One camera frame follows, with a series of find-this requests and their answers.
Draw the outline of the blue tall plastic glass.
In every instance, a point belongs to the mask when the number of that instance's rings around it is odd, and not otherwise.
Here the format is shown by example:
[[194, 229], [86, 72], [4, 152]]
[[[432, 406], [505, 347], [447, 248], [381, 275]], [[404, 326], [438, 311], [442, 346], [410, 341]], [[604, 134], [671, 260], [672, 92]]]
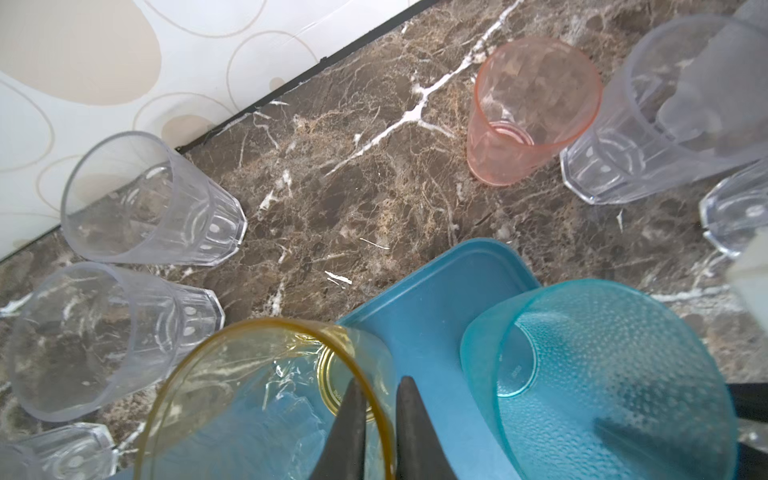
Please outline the blue tall plastic glass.
[[147, 458], [143, 479], [307, 479], [328, 428], [307, 398], [239, 395], [223, 412]]

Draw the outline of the clear faceted glass back left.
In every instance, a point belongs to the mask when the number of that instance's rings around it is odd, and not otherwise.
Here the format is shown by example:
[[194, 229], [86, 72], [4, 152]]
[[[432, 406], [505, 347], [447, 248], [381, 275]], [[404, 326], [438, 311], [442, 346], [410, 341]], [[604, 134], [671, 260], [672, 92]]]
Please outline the clear faceted glass back left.
[[240, 250], [241, 203], [159, 137], [112, 135], [73, 168], [61, 228], [80, 256], [113, 264], [216, 266]]

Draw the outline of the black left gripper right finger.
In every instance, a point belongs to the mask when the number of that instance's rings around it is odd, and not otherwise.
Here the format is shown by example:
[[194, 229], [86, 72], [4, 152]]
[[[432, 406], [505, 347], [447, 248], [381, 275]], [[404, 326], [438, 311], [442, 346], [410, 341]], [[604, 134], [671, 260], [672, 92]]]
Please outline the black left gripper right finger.
[[415, 380], [403, 376], [396, 396], [397, 468], [403, 480], [456, 480]]

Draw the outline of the clear faceted glass far left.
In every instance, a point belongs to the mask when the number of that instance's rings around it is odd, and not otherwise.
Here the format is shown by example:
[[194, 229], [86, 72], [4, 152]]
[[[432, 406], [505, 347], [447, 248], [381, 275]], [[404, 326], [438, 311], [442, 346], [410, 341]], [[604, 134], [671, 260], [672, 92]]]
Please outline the clear faceted glass far left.
[[2, 479], [106, 479], [117, 463], [103, 424], [74, 423], [1, 443]]

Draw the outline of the clear faceted glass back right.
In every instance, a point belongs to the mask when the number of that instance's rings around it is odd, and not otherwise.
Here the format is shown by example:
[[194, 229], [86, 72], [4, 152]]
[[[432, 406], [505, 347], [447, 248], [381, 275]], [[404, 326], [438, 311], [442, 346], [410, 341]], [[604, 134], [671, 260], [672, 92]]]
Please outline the clear faceted glass back right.
[[564, 184], [623, 204], [767, 155], [767, 31], [725, 16], [646, 34], [603, 91], [594, 123], [560, 154]]

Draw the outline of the frosted textured clear glass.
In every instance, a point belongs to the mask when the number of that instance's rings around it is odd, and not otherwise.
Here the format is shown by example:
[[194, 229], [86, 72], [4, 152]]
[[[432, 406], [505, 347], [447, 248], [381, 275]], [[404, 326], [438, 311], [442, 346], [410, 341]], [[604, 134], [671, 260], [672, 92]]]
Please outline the frosted textured clear glass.
[[657, 120], [679, 142], [767, 118], [767, 3], [747, 1], [683, 68]]

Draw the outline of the teal plastic tray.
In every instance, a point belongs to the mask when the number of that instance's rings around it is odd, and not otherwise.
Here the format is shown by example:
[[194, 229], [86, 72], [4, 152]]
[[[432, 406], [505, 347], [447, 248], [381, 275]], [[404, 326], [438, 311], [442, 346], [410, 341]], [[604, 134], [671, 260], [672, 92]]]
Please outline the teal plastic tray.
[[461, 338], [480, 313], [538, 281], [509, 247], [474, 239], [450, 249], [335, 323], [389, 349], [396, 390], [412, 377], [447, 460], [461, 479], [513, 479], [516, 471], [483, 421], [459, 360]]

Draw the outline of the yellow tall plastic glass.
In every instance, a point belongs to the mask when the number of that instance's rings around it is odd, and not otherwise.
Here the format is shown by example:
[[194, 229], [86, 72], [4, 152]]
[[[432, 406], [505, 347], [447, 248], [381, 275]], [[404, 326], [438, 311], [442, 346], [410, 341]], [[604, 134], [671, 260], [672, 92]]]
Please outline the yellow tall plastic glass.
[[162, 386], [142, 435], [137, 479], [307, 479], [349, 386], [366, 401], [366, 479], [396, 473], [393, 357], [375, 335], [263, 318], [203, 341]]

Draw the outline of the clear glass near right gripper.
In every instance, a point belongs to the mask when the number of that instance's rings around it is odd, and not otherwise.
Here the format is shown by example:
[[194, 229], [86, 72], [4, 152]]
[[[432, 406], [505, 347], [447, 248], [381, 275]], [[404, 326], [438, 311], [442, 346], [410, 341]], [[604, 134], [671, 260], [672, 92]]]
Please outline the clear glass near right gripper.
[[719, 252], [737, 258], [767, 228], [767, 160], [721, 180], [699, 202], [703, 236]]

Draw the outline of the green textured plastic glass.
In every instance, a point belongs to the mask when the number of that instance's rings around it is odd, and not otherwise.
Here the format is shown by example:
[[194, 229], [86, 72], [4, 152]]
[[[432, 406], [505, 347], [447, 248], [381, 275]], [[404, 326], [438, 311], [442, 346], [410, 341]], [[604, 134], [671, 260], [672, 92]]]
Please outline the green textured plastic glass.
[[726, 381], [674, 312], [623, 284], [575, 280], [487, 309], [460, 361], [524, 479], [731, 479]]

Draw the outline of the clear short faceted glass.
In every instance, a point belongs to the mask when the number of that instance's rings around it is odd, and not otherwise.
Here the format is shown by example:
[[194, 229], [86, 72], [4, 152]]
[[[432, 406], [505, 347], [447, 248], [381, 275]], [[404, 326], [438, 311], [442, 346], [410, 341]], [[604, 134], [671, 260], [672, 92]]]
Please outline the clear short faceted glass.
[[68, 422], [166, 378], [225, 312], [208, 289], [94, 262], [58, 270], [14, 322], [13, 394], [46, 422]]

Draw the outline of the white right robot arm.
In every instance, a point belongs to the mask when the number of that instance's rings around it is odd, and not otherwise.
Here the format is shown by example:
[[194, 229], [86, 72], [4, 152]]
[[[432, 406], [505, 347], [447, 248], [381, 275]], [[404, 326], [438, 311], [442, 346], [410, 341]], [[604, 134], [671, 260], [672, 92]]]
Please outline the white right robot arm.
[[[726, 273], [731, 290], [767, 332], [767, 230], [760, 230]], [[767, 383], [729, 383], [741, 419], [767, 424]], [[737, 479], [766, 479], [767, 453], [740, 442]]]

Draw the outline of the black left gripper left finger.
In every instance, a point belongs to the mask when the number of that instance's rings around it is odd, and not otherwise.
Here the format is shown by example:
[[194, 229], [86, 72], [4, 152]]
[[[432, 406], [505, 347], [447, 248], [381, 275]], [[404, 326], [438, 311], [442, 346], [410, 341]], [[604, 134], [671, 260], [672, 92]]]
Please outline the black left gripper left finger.
[[345, 391], [311, 480], [364, 478], [367, 399], [352, 379]]

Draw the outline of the pink plastic glass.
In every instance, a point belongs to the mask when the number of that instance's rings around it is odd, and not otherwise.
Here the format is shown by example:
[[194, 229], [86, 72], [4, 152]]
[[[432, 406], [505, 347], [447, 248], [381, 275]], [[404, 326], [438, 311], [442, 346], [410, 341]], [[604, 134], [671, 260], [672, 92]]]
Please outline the pink plastic glass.
[[593, 124], [603, 83], [579, 49], [524, 37], [497, 48], [481, 66], [467, 129], [472, 174], [509, 186], [544, 166]]

